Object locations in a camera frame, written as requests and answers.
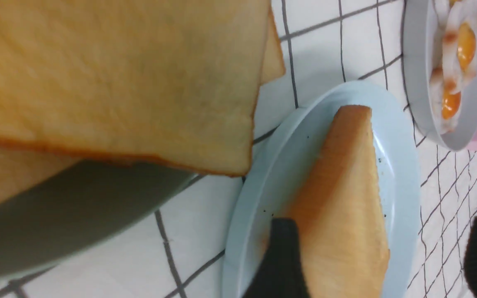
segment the toast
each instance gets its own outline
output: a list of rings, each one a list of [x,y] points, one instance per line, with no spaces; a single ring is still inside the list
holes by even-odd
[[[78,161],[68,156],[0,148],[0,203]]]
[[[0,146],[244,175],[269,7],[0,1]]]
[[[378,195],[371,109],[337,112],[289,209],[314,298],[379,298],[390,251]]]
[[[265,58],[263,60],[263,74],[261,76],[261,84],[268,83],[274,79],[284,76],[286,68],[284,67],[284,59],[282,56],[281,41],[277,35],[277,28],[273,11],[270,9],[268,16],[267,39]]]

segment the plate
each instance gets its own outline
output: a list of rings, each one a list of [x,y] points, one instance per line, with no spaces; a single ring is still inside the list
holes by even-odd
[[[392,94],[356,81],[290,114],[255,159],[231,219],[223,265],[224,298],[242,297],[261,262],[261,239],[271,218],[279,215],[305,181],[334,115],[348,104],[373,109],[380,198],[391,252],[382,296],[403,296],[420,228],[419,165],[411,124]]]
[[[193,176],[155,164],[86,161],[0,204],[0,279],[46,269],[115,236]]]
[[[477,130],[477,76],[462,91],[462,113],[454,132],[440,135],[430,106],[428,81],[432,72],[437,15],[433,0],[408,0],[403,37],[407,96],[423,135],[453,151],[466,147]]]

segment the white plate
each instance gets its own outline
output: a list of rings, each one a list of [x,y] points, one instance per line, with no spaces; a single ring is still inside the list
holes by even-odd
[[[402,297],[419,230],[419,165],[411,125],[396,98],[382,87],[357,81],[340,85],[308,108],[293,112],[253,163],[238,198],[226,244],[223,297],[240,298],[261,262],[260,242],[272,216],[307,176],[330,123],[341,106],[373,109],[380,198],[391,257],[383,297]]]
[[[477,76],[461,92],[462,113],[455,131],[440,135],[432,117],[428,89],[437,30],[433,1],[408,0],[406,3],[403,37],[406,90],[422,134],[441,146],[459,151],[466,147],[477,130]]]

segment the egg white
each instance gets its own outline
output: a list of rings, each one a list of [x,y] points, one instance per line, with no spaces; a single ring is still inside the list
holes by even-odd
[[[434,0],[434,9],[437,15],[437,22],[443,29],[446,27],[446,21],[448,20],[448,14],[450,12],[449,0]]]
[[[443,79],[450,92],[460,92],[477,75],[477,50],[465,72],[462,72],[458,60],[458,32],[461,24],[468,23],[476,36],[477,49],[477,0],[456,2],[450,9],[443,37]]]

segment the fried egg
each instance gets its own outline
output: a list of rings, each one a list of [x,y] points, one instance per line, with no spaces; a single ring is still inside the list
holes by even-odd
[[[477,0],[454,3],[443,36],[445,90],[460,92],[477,74]]]
[[[461,112],[461,92],[452,94],[445,90],[443,70],[435,68],[429,82],[432,116],[439,134],[453,132]]]

